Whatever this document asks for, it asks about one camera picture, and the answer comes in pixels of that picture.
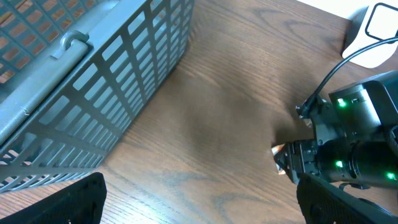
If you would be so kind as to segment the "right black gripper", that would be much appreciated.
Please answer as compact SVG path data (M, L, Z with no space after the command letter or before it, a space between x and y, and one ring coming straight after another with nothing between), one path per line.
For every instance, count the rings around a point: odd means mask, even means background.
M294 184L299 183L303 174L320 175L317 164L318 145L314 139L284 144L277 163L285 170L285 174Z

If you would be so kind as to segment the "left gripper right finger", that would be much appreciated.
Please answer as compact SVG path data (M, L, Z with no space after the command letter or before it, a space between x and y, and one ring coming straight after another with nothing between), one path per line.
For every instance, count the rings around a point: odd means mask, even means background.
M390 211L311 174L301 177L297 200L307 223L397 224L397 217Z

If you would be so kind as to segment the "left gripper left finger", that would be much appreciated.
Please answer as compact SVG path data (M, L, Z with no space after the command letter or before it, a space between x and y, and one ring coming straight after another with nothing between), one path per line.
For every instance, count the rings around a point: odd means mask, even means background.
M1 223L100 223L106 196L104 176L95 172L21 211L2 218Z

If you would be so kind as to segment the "orange tissue pack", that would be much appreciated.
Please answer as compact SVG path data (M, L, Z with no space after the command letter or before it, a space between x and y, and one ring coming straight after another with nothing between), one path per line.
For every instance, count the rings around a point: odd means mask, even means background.
M279 145L271 147L271 151L273 153L273 158L275 160L275 165L276 165L279 175L285 175L285 170L283 170L283 168L281 168L281 166L278 165L278 163L277 163L278 158L279 158L279 153L281 152L281 150L284 146L285 146L285 144L279 144Z

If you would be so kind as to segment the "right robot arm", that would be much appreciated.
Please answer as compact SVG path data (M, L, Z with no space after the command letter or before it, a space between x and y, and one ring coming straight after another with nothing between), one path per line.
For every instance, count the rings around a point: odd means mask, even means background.
M272 148L280 174L304 174L359 189L397 188L397 71L344 86L315 100L313 139Z

